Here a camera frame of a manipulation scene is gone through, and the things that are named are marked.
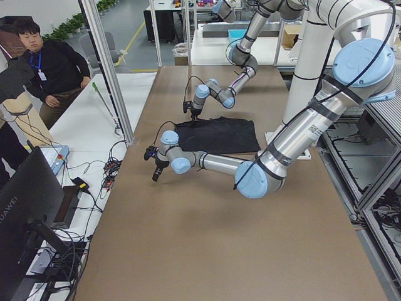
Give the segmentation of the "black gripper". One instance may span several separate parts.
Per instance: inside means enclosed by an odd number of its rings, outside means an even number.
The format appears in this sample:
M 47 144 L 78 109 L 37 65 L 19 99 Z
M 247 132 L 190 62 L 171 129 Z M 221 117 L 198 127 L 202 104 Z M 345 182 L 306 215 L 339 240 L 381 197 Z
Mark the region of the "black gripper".
M 167 168 L 169 166 L 169 161 L 165 161 L 165 160 L 160 159 L 159 157 L 156 157 L 155 158 L 155 163 L 156 163 L 156 168 L 155 168 L 155 171 L 153 173 L 152 180 L 154 182 L 157 182 L 159 177 L 160 177 L 160 175 L 163 172 L 163 169 Z
M 196 109 L 196 108 L 191 108 L 191 119 L 192 120 L 197 120 L 198 116 L 201 114 L 201 110 Z

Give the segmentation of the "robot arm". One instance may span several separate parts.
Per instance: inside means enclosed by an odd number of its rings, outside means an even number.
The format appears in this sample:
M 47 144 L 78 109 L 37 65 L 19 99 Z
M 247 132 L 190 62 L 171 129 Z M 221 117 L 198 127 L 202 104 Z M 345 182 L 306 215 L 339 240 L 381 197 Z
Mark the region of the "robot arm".
M 154 181 L 166 167 L 177 174 L 199 167 L 231 174 L 243 196 L 261 198 L 283 186 L 288 167 L 346 109 L 395 96 L 392 46 L 400 11 L 392 1 L 260 1 L 244 37 L 229 53 L 230 62 L 241 67 L 240 75 L 227 88 L 214 79 L 199 85 L 193 100 L 183 104 L 193 119 L 207 97 L 225 108 L 234 106 L 236 95 L 258 70 L 251 48 L 274 13 L 287 22 L 308 15 L 292 83 L 292 88 L 301 89 L 300 103 L 289 97 L 282 125 L 253 161 L 184 151 L 174 130 L 157 135 L 160 145 L 151 145 L 144 155 L 155 159 Z
M 285 21 L 296 21 L 304 10 L 304 6 L 295 1 L 258 1 L 258 8 L 253 14 L 242 39 L 231 45 L 228 60 L 242 68 L 242 72 L 227 87 L 221 88 L 216 79 L 209 79 L 200 84 L 191 102 L 183 103 L 183 111 L 190 110 L 191 119 L 196 120 L 201 114 L 206 98 L 211 96 L 225 108 L 233 108 L 236 95 L 258 71 L 257 59 L 251 54 L 251 47 L 257 40 L 266 21 L 275 12 L 278 12 Z

